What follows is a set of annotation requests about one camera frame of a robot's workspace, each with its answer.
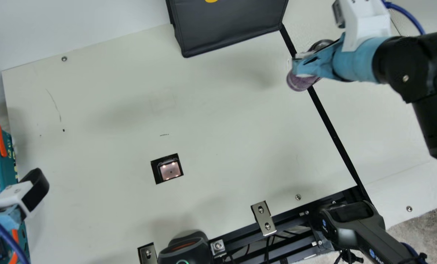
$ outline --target white wall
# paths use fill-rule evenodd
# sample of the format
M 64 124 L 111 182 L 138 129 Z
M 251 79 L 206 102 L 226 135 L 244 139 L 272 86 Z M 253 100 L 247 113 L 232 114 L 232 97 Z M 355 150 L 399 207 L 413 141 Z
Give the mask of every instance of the white wall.
M 0 0 L 0 112 L 2 70 L 168 22 L 165 0 Z

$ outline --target white tabletop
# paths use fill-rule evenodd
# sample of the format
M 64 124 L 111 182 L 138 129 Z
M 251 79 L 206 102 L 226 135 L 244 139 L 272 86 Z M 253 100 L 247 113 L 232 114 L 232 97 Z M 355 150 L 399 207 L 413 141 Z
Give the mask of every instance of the white tabletop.
M 284 24 L 299 51 L 341 33 L 298 1 Z M 307 92 L 287 88 L 289 59 L 278 32 L 185 59 L 164 25 L 3 72 L 19 171 L 51 184 L 27 221 L 33 262 L 138 263 L 178 232 L 252 224 L 257 202 L 275 215 L 354 186 Z M 412 107 L 382 85 L 317 92 L 388 225 L 437 207 L 437 180 L 413 200 L 437 162 Z M 156 185 L 150 161 L 174 153 L 184 176 Z

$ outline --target square cutout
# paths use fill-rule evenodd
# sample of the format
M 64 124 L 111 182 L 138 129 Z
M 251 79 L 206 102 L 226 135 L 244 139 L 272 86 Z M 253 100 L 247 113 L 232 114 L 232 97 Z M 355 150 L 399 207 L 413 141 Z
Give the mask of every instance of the square cutout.
M 156 184 L 184 175 L 177 153 L 151 161 L 151 165 Z

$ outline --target black storage bin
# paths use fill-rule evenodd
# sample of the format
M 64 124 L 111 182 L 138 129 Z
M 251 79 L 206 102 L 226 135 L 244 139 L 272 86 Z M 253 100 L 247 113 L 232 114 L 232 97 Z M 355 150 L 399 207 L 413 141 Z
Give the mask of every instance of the black storage bin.
M 166 0 L 184 57 L 279 30 L 288 0 Z

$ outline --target bolt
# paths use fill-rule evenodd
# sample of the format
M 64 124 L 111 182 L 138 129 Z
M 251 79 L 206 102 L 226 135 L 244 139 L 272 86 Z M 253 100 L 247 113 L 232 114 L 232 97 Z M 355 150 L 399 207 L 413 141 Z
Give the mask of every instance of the bolt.
M 214 244 L 214 248 L 215 249 L 221 249 L 223 247 L 223 245 L 220 243 L 220 242 L 216 242 L 215 244 Z

